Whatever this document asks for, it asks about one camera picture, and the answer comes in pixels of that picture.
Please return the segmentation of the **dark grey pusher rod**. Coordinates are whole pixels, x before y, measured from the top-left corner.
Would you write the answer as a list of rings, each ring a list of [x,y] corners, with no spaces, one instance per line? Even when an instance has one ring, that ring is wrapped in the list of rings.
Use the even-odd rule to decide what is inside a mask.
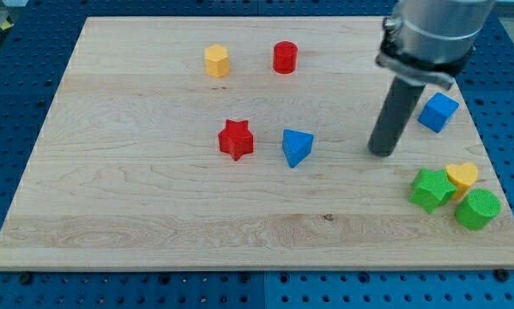
[[[424,89],[423,84],[393,79],[367,144],[372,154],[387,157],[394,152]]]

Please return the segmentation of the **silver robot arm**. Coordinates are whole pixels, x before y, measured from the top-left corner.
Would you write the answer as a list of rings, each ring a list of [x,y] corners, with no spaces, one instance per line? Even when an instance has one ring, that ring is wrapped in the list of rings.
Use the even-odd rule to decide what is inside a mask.
[[[367,147],[391,155],[426,85],[450,89],[470,59],[494,0],[402,0],[383,20],[375,62],[395,77]]]

